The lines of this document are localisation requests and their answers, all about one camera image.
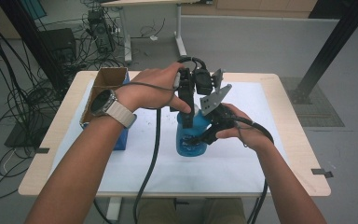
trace black metal post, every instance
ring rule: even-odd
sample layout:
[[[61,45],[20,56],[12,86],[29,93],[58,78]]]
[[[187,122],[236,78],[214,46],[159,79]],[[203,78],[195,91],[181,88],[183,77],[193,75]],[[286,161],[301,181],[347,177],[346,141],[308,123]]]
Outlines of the black metal post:
[[[306,75],[302,78],[297,88],[289,91],[289,96],[294,104],[309,104],[309,95],[318,83],[330,63],[336,58],[358,27],[358,0],[351,6],[339,20],[331,35],[327,38],[321,51],[319,51]]]
[[[43,43],[34,20],[23,7],[21,0],[0,0],[0,7],[34,55],[51,82],[52,87],[59,94],[59,97],[63,99],[69,88],[69,82]]]

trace white paper sheet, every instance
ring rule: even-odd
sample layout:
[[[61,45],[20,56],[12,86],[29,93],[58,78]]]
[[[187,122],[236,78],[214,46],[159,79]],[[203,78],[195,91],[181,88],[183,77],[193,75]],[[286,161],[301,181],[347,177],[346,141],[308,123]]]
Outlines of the white paper sheet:
[[[230,84],[232,89],[224,102],[234,104],[245,111],[252,120],[267,128],[274,137],[275,146],[288,162],[261,84]],[[82,132],[79,121],[91,86],[92,82],[88,85],[58,148],[51,171]],[[195,102],[200,105],[199,99],[195,99]],[[139,190],[145,179],[155,144],[156,111],[139,109],[135,113],[138,119],[129,130],[127,149],[112,152],[99,192],[132,194]],[[257,156],[250,148],[243,147],[238,139],[217,140],[208,146],[205,154],[195,158],[178,155],[175,146],[176,116],[177,112],[170,112],[168,107],[162,109],[158,160],[145,193],[212,196],[262,191],[264,175]]]

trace watch strap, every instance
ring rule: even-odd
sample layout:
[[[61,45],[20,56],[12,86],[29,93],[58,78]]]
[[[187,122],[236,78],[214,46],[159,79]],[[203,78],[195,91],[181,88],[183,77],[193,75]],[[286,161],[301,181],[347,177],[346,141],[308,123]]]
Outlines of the watch strap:
[[[129,129],[136,120],[136,115],[124,105],[115,100],[106,110],[106,114],[120,122],[125,128]]]

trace wooden table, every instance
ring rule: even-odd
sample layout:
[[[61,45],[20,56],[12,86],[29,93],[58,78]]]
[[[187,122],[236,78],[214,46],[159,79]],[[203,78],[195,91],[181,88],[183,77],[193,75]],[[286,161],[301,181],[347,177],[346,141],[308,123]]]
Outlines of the wooden table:
[[[130,77],[134,77],[138,73],[130,72]],[[49,151],[34,156],[34,160],[21,182],[19,188],[21,195],[38,195],[46,184],[57,149],[68,130],[88,83],[95,78],[96,74],[97,72],[94,71],[84,71],[76,75],[40,146],[49,148]],[[261,84],[291,169],[310,196],[328,196],[331,190],[325,177],[314,175],[311,171],[311,169],[320,168],[320,165],[279,78],[273,74],[225,73],[224,79],[225,81]],[[109,192],[98,193],[98,195],[117,196],[117,194]]]
[[[102,7],[116,7],[118,9],[121,21],[121,29],[124,36],[124,59],[126,63],[131,63],[131,38],[127,32],[126,15],[125,7],[134,7],[134,6],[145,6],[145,5],[172,5],[176,4],[176,31],[174,32],[176,45],[179,49],[179,54],[181,57],[186,56],[185,45],[182,40],[182,30],[181,30],[181,15],[183,3],[196,3],[199,0],[118,0],[115,2],[108,2],[101,4]]]

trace smartwatch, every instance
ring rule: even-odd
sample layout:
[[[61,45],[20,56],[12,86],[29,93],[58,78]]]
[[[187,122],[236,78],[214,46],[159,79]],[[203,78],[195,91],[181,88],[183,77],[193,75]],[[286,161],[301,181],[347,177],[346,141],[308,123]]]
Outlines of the smartwatch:
[[[113,90],[104,90],[95,97],[91,103],[91,114],[93,116],[108,115],[129,129],[136,120],[136,115],[118,102]]]

